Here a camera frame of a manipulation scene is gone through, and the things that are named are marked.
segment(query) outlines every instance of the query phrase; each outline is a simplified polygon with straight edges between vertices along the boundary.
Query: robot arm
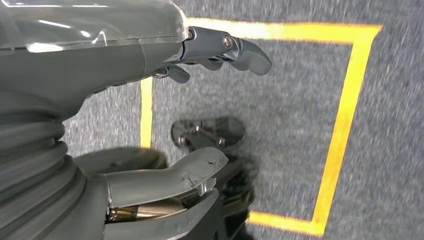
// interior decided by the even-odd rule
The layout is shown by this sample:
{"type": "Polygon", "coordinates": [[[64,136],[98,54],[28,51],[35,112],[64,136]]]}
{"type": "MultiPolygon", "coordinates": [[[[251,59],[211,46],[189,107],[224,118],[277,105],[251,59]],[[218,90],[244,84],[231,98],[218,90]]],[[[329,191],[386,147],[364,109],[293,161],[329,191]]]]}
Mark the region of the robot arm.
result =
{"type": "Polygon", "coordinates": [[[187,26],[168,0],[1,0],[0,20],[0,239],[182,239],[205,216],[220,214],[210,177],[228,159],[216,148],[162,170],[85,172],[59,141],[61,122],[111,86],[150,76],[185,83],[190,75],[180,64],[215,71],[229,63],[264,75],[272,63],[262,50],[187,26]],[[162,188],[153,191],[151,181],[162,188]],[[114,208],[195,189],[196,204],[180,214],[106,219],[114,208]]]}

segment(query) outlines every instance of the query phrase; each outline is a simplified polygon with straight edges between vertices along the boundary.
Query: yellow square marking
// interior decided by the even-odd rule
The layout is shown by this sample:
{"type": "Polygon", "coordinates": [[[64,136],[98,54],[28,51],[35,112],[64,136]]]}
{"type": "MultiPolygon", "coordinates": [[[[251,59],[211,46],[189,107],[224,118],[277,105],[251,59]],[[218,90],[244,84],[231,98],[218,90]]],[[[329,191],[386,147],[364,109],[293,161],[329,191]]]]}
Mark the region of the yellow square marking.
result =
{"type": "MultiPolygon", "coordinates": [[[[221,30],[239,38],[352,45],[312,220],[255,211],[250,213],[247,220],[248,223],[287,231],[314,236],[324,235],[371,45],[383,26],[316,22],[254,23],[207,18],[189,18],[188,21],[190,26],[221,30]]],[[[150,148],[153,119],[152,78],[141,81],[141,98],[141,147],[150,148]]]]}

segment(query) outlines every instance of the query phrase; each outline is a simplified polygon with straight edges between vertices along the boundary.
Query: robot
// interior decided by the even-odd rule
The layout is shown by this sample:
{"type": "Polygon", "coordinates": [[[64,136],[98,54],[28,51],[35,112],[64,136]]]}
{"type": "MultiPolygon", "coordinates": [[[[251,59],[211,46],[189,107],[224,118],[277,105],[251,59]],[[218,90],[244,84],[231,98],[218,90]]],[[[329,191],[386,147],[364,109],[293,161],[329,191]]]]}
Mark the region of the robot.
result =
{"type": "Polygon", "coordinates": [[[244,134],[236,119],[176,122],[189,154],[169,167],[137,148],[73,159],[60,141],[93,94],[224,63],[272,67],[252,42],[189,26],[169,0],[1,0],[0,239],[247,239],[253,167],[225,154],[244,134]]]}

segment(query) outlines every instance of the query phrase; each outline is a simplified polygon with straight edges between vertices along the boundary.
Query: metal screw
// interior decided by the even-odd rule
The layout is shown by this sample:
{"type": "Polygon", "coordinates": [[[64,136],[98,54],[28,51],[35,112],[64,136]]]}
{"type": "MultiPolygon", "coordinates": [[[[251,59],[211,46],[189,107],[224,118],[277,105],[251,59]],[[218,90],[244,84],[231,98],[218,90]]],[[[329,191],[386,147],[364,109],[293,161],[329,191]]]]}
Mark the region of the metal screw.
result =
{"type": "Polygon", "coordinates": [[[180,136],[177,141],[179,145],[186,144],[186,138],[184,136],[180,136]]]}
{"type": "Polygon", "coordinates": [[[228,34],[225,34],[225,35],[222,37],[222,44],[224,45],[224,47],[225,47],[226,49],[230,49],[230,48],[232,48],[232,47],[233,47],[233,40],[231,39],[231,36],[230,36],[230,35],[228,35],[228,34]]]}
{"type": "Polygon", "coordinates": [[[218,139],[218,144],[219,144],[221,147],[224,147],[224,146],[225,146],[225,139],[224,139],[224,138],[222,138],[222,137],[220,137],[220,138],[218,139]]]}

